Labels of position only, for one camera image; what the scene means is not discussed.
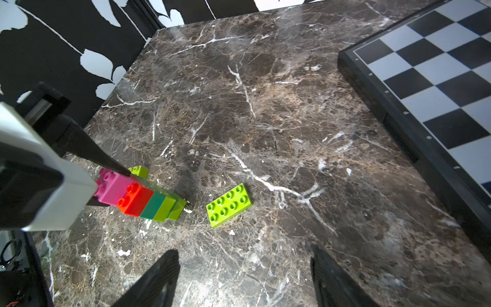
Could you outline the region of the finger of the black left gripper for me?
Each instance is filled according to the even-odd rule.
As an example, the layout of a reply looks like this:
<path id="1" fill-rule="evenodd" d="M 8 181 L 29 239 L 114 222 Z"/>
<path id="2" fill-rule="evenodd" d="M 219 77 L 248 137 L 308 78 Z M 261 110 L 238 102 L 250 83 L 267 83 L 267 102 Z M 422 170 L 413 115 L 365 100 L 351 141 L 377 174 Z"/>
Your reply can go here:
<path id="1" fill-rule="evenodd" d="M 128 168 L 105 153 L 69 116 L 58 115 L 42 123 L 40 135 L 60 157 L 68 152 L 119 174 L 128 177 L 131 174 Z"/>

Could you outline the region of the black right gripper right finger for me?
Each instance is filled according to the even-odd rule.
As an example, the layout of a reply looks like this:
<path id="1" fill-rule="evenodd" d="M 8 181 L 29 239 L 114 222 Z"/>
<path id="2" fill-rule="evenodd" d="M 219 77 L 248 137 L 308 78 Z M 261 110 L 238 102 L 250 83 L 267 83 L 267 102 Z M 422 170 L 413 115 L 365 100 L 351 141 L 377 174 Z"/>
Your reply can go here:
<path id="1" fill-rule="evenodd" d="M 378 306 L 325 250 L 311 247 L 311 274 L 318 306 Z"/>

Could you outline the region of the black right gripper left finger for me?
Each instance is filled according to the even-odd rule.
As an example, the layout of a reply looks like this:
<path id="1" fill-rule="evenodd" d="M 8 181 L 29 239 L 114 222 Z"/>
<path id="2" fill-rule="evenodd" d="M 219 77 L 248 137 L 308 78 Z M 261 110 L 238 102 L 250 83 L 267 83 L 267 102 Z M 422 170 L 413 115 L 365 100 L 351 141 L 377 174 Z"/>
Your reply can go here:
<path id="1" fill-rule="evenodd" d="M 113 304 L 113 307 L 172 306 L 179 272 L 178 251 L 170 249 Z"/>

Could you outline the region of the pink 2x2 lego brick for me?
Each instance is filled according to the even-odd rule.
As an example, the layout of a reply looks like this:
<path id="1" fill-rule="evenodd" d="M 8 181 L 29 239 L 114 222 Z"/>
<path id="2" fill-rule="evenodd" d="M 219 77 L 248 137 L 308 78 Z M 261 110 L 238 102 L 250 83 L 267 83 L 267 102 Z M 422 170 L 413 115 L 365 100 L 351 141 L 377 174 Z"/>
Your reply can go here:
<path id="1" fill-rule="evenodd" d="M 127 188 L 134 183 L 133 179 L 107 168 L 99 171 L 96 180 L 98 188 L 94 194 L 98 201 L 107 205 L 117 206 L 120 198 L 126 195 Z"/>

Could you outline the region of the lime green lego stack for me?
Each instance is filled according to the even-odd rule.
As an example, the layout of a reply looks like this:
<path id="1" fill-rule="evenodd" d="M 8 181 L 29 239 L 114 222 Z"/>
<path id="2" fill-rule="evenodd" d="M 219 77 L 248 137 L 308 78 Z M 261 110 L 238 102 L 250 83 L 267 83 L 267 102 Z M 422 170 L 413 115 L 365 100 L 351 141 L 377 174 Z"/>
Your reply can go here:
<path id="1" fill-rule="evenodd" d="M 160 208 L 154 216 L 154 221 L 177 221 L 186 205 L 186 200 L 181 196 L 166 189 L 158 188 L 158 192 L 165 196 Z"/>

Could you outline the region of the red lego brick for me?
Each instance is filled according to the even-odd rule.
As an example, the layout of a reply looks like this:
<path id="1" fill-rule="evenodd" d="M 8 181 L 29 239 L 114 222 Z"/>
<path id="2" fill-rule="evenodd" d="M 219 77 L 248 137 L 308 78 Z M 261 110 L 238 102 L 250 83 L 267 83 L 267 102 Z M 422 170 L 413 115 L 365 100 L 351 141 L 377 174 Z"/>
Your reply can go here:
<path id="1" fill-rule="evenodd" d="M 151 189 L 133 182 L 127 188 L 124 197 L 118 200 L 116 206 L 126 215 L 139 217 L 152 196 L 153 191 Z"/>

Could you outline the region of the lime 2x4 lego brick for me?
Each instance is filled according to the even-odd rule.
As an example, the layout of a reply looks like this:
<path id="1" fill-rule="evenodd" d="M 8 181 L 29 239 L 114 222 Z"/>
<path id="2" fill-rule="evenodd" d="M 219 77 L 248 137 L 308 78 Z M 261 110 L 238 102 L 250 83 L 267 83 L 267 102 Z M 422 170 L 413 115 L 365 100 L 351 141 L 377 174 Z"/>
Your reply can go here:
<path id="1" fill-rule="evenodd" d="M 212 228 L 217 228 L 252 206 L 244 184 L 239 184 L 206 206 Z"/>

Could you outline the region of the dark green 2x4 lego brick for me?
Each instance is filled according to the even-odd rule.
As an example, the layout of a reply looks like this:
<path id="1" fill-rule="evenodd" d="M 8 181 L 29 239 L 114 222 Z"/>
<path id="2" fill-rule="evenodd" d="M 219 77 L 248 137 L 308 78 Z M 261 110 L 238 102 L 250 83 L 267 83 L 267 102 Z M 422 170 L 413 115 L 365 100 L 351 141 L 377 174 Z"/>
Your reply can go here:
<path id="1" fill-rule="evenodd" d="M 153 218 L 155 217 L 156 213 L 160 209 L 165 199 L 166 199 L 165 195 L 158 192 L 154 192 L 151 199 L 148 201 L 146 207 L 140 214 L 140 217 L 148 220 L 153 220 Z"/>

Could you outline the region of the lime 2x2 lego brick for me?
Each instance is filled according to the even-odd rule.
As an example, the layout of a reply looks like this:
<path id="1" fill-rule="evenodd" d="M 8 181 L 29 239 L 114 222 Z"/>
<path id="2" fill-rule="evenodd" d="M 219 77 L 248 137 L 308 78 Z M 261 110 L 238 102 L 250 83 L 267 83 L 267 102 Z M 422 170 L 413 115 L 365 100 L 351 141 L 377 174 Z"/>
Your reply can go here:
<path id="1" fill-rule="evenodd" d="M 134 178 L 134 177 L 139 177 L 142 179 L 148 178 L 149 169 L 146 168 L 145 166 L 134 166 L 134 167 L 129 168 L 129 171 L 131 173 L 131 175 L 130 175 L 131 178 Z"/>

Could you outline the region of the black and white chessboard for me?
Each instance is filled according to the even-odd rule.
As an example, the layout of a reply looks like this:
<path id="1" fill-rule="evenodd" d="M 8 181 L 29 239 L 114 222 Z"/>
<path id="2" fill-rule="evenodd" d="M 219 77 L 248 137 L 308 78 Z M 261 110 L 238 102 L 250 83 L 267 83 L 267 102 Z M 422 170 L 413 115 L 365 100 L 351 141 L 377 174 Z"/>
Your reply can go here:
<path id="1" fill-rule="evenodd" d="M 490 258 L 490 8 L 437 1 L 338 55 L 338 68 Z"/>

